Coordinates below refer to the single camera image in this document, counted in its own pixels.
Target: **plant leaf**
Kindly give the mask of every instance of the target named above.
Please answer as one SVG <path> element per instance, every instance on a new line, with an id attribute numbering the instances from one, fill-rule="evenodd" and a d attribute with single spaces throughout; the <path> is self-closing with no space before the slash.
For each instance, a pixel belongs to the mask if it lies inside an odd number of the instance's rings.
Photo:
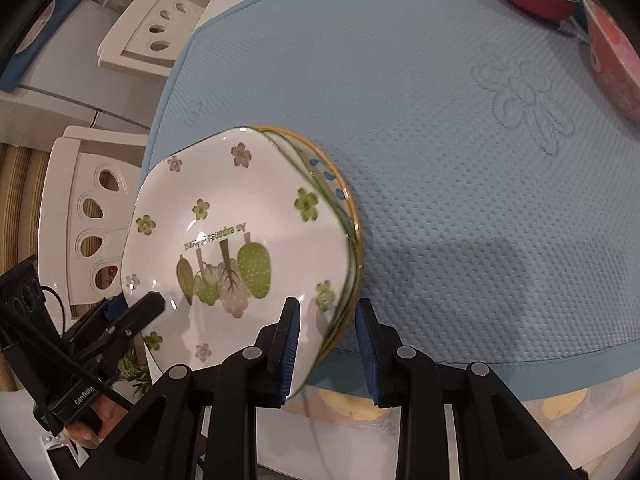
<path id="1" fill-rule="evenodd" d="M 193 269 L 191 269 L 191 264 L 182 255 L 180 255 L 180 260 L 175 266 L 175 274 L 187 303 L 191 304 L 193 302 Z"/>

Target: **blue fabric border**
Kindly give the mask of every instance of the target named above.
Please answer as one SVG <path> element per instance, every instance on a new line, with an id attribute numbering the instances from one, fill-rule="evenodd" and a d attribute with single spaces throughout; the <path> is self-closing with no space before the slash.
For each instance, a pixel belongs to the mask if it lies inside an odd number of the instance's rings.
<path id="1" fill-rule="evenodd" d="M 184 46 L 160 97 L 142 163 L 140 185 L 150 170 L 164 110 L 193 40 L 205 28 L 260 1 L 245 0 L 211 18 L 191 36 Z M 620 377 L 638 368 L 639 355 L 640 340 L 566 358 L 491 364 L 491 367 L 520 400 L 530 400 L 580 390 Z M 465 365 L 453 364 L 453 366 L 464 367 Z M 309 383 L 344 394 L 369 397 L 360 355 L 354 352 L 334 349 L 313 371 Z"/>

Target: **blue placemat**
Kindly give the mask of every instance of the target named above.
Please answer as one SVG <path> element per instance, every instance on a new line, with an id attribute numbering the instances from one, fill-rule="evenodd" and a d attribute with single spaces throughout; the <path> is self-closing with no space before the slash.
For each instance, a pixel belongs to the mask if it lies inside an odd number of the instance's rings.
<path id="1" fill-rule="evenodd" d="M 238 124 L 307 136 L 353 187 L 379 320 L 560 394 L 640 367 L 638 127 L 588 59 L 504 0 L 248 0 L 186 45 L 143 175 Z M 352 330 L 312 380 L 366 394 Z"/>

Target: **flower print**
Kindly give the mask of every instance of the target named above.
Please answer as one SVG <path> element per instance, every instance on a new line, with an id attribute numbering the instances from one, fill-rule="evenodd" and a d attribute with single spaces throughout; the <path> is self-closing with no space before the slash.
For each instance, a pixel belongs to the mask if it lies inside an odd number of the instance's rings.
<path id="1" fill-rule="evenodd" d="M 129 290 L 136 290 L 136 288 L 140 284 L 140 280 L 138 279 L 138 277 L 135 274 L 127 276 L 125 278 L 125 280 L 127 280 L 127 288 Z"/>
<path id="2" fill-rule="evenodd" d="M 191 209 L 194 213 L 196 213 L 196 220 L 204 220 L 207 217 L 207 210 L 209 209 L 209 202 L 204 202 L 203 199 L 199 198 L 196 202 L 196 205 Z"/>
<path id="3" fill-rule="evenodd" d="M 318 197 L 315 193 L 308 193 L 305 188 L 301 187 L 298 190 L 298 198 L 293 205 L 300 210 L 303 222 L 318 218 L 318 210 L 314 207 L 318 205 Z"/>
<path id="4" fill-rule="evenodd" d="M 195 355 L 202 362 L 206 361 L 207 358 L 211 355 L 211 350 L 209 349 L 209 344 L 208 343 L 204 343 L 202 345 L 197 345 L 196 346 Z"/>
<path id="5" fill-rule="evenodd" d="M 494 92 L 492 112 L 507 128 L 524 125 L 538 146 L 549 155 L 558 152 L 558 135 L 568 137 L 574 124 L 552 95 L 549 76 L 529 60 L 516 62 L 500 47 L 482 46 L 486 62 L 471 68 L 471 77 Z"/>
<path id="6" fill-rule="evenodd" d="M 316 285 L 316 292 L 318 293 L 316 297 L 318 308 L 326 312 L 334 305 L 336 298 L 335 292 L 331 290 L 331 282 L 326 280 L 325 282 L 318 283 Z"/>
<path id="7" fill-rule="evenodd" d="M 153 331 L 148 336 L 145 336 L 145 343 L 149 350 L 158 351 L 160 349 L 160 343 L 162 342 L 162 336 L 158 335 L 158 332 Z"/>
<path id="8" fill-rule="evenodd" d="M 240 142 L 237 146 L 232 147 L 231 155 L 235 157 L 234 164 L 236 166 L 240 166 L 242 164 L 245 168 L 249 167 L 251 152 L 244 146 L 244 142 Z"/>
<path id="9" fill-rule="evenodd" d="M 175 155 L 167 160 L 167 164 L 169 165 L 169 171 L 175 171 L 175 173 L 179 173 L 182 167 L 182 161 Z"/>
<path id="10" fill-rule="evenodd" d="M 138 218 L 136 220 L 136 224 L 138 224 L 138 232 L 144 233 L 147 236 L 149 236 L 151 231 L 156 228 L 156 223 L 149 215 L 144 215 L 142 218 Z"/>

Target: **white plate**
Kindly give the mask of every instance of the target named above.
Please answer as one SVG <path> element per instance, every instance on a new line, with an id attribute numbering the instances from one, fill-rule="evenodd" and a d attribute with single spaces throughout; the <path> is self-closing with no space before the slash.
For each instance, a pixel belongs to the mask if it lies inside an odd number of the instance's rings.
<path id="1" fill-rule="evenodd" d="M 122 287 L 129 305 L 150 290 L 166 300 L 143 332 L 163 371 L 219 364 L 277 322 L 285 298 L 297 297 L 294 393 L 318 357 L 343 290 L 353 287 L 349 236 L 332 205 L 266 136 L 233 128 L 175 153 L 146 176 Z"/>

